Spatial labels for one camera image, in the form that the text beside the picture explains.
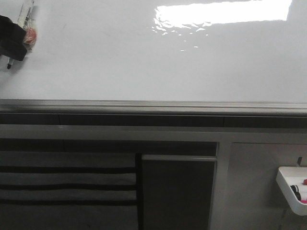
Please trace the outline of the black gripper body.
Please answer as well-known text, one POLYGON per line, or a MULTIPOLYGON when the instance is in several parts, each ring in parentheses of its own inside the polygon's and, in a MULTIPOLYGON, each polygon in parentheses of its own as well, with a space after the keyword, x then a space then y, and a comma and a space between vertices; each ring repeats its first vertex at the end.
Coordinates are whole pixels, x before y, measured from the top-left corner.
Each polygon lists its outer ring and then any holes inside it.
POLYGON ((23 45, 26 31, 10 18, 0 16, 0 54, 23 61, 27 49, 23 45))

